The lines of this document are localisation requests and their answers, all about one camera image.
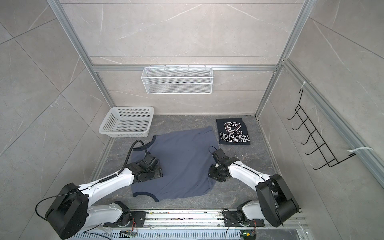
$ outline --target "black mounting plate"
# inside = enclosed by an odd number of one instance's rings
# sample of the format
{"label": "black mounting plate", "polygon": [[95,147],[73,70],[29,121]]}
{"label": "black mounting plate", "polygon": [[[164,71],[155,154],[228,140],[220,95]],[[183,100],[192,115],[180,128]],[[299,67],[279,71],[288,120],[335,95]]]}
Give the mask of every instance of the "black mounting plate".
{"label": "black mounting plate", "polygon": [[[224,224],[226,227],[242,227],[240,223],[238,223],[240,220],[238,219],[236,215],[237,211],[223,211],[224,216]],[[257,227],[265,227],[264,220],[263,219],[255,219],[256,226]],[[253,220],[251,220],[249,223],[243,223],[243,225],[249,225],[249,227],[254,227],[255,223]]]}
{"label": "black mounting plate", "polygon": [[[145,216],[146,216],[147,212],[132,212],[131,211],[131,215],[132,215],[132,218],[135,219],[135,223],[136,223],[136,226],[135,227],[143,227],[144,226],[144,221],[145,221]],[[125,227],[132,227],[132,223],[133,221],[130,221],[128,223],[127,226]],[[117,225],[116,223],[105,223],[103,225],[104,227],[120,227],[119,225]]]}

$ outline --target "tiled wall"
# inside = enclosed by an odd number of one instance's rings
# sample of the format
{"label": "tiled wall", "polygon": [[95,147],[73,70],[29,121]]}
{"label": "tiled wall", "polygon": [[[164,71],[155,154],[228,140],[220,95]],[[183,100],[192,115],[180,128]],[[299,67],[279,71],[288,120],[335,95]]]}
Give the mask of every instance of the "tiled wall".
{"label": "tiled wall", "polygon": [[[319,0],[290,59],[343,118],[383,156],[384,85],[382,1]],[[295,116],[300,85],[285,70],[260,122],[283,177],[315,239],[382,239],[384,190],[358,157],[325,163]],[[304,93],[301,105],[338,160],[349,146]]]}
{"label": "tiled wall", "polygon": [[[94,64],[277,64],[298,0],[62,0]],[[212,94],[148,95],[140,73],[101,72],[118,106],[254,114],[272,72],[215,72]]]}
{"label": "tiled wall", "polygon": [[0,3],[0,103],[0,239],[59,239],[35,205],[88,182],[109,107],[45,0]]}

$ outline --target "garment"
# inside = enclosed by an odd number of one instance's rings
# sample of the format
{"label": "garment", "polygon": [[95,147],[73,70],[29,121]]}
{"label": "garment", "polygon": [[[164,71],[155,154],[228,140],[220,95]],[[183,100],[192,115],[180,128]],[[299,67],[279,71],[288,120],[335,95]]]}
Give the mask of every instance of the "garment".
{"label": "garment", "polygon": [[[156,202],[206,194],[214,180],[208,178],[208,170],[215,161],[209,146],[218,148],[212,127],[171,132],[153,136],[146,144],[147,150],[159,159],[163,177],[131,186],[133,196],[148,195]],[[131,162],[144,157],[144,148],[137,147],[131,153]]]}
{"label": "garment", "polygon": [[250,145],[247,126],[242,118],[216,119],[220,144]]}

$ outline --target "dark blue armhole trim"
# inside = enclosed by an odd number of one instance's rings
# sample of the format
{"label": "dark blue armhole trim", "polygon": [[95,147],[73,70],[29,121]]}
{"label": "dark blue armhole trim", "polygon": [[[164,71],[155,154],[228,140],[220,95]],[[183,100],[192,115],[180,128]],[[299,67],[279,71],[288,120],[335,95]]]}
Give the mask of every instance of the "dark blue armhole trim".
{"label": "dark blue armhole trim", "polygon": [[[149,148],[155,142],[155,140],[156,140],[156,135],[153,136],[152,140],[149,143],[145,144],[145,147]],[[136,147],[136,148],[133,149],[133,151],[135,151],[135,152],[143,151],[143,150],[144,150],[143,146]]]}
{"label": "dark blue armhole trim", "polygon": [[150,196],[153,198],[153,200],[155,200],[155,202],[159,202],[160,200],[156,198],[155,195],[153,195],[152,193],[149,193],[149,192],[135,192],[132,194],[133,197],[136,197],[138,195],[145,195],[145,196]]}

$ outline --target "black hook rack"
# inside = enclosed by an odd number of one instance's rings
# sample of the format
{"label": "black hook rack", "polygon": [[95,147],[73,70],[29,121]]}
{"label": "black hook rack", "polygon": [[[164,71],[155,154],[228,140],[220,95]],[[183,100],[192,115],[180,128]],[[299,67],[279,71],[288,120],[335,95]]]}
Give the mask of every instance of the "black hook rack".
{"label": "black hook rack", "polygon": [[[287,120],[292,120],[296,115],[300,118],[300,120],[301,120],[301,125],[300,125],[298,128],[296,128],[296,129],[294,129],[294,128],[292,128],[292,129],[293,129],[293,130],[298,130],[302,125],[304,125],[305,128],[307,129],[308,133],[309,133],[309,136],[308,136],[308,138],[307,138],[307,141],[306,141],[305,143],[302,143],[302,142],[301,142],[301,144],[303,144],[303,145],[307,144],[308,141],[309,141],[309,139],[312,138],[313,141],[314,141],[314,143],[316,144],[316,147],[317,147],[317,148],[316,148],[315,150],[313,150],[311,153],[305,153],[305,154],[306,154],[306,155],[311,155],[312,153],[314,153],[314,152],[316,152],[317,150],[319,150],[319,152],[321,153],[323,159],[325,160],[326,164],[324,164],[324,165],[322,165],[321,167],[318,167],[318,168],[314,168],[314,167],[313,167],[313,169],[314,169],[314,170],[318,170],[318,169],[320,169],[320,168],[322,168],[322,167],[324,167],[324,166],[326,166],[326,165],[328,165],[328,167],[333,167],[333,166],[335,166],[335,165],[337,165],[337,164],[340,164],[340,163],[344,162],[344,161],[347,160],[348,158],[351,158],[351,157],[355,156],[356,154],[355,154],[355,153],[352,153],[352,154],[348,155],[347,158],[345,158],[345,159],[343,159],[343,160],[341,160],[341,161],[337,160],[337,158],[335,157],[335,155],[333,154],[333,152],[332,152],[331,149],[329,148],[328,144],[325,142],[323,136],[322,136],[322,135],[320,134],[320,132],[317,130],[317,128],[316,128],[316,126],[313,124],[312,120],[308,117],[307,113],[304,111],[304,109],[303,109],[303,108],[301,107],[301,105],[300,105],[301,97],[303,96],[303,89],[300,89],[299,94],[301,94],[301,95],[300,95],[300,99],[299,99],[299,104],[297,104],[297,106],[296,106],[296,108],[295,108],[295,114],[294,114],[291,118],[287,118]],[[300,109],[301,109],[301,110],[303,111],[303,113],[305,114],[305,117],[304,117],[305,119],[304,119],[304,120],[303,120],[303,118],[298,114],[298,111],[299,111]],[[308,126],[305,124],[306,121],[309,121],[309,122],[312,124],[312,126],[314,127],[314,130],[313,130],[312,132],[308,129]],[[321,145],[319,145],[319,143],[316,142],[316,140],[314,139],[314,137],[313,137],[313,134],[314,134],[314,133],[317,133],[317,134],[321,137],[321,140],[323,141],[323,143],[322,143]],[[324,145],[325,145],[325,147],[328,148],[329,152],[332,154],[333,159],[330,160],[330,161],[327,161],[327,158],[324,156],[324,154],[323,154],[323,152],[322,152],[322,150],[321,150],[321,147],[324,146]]]}

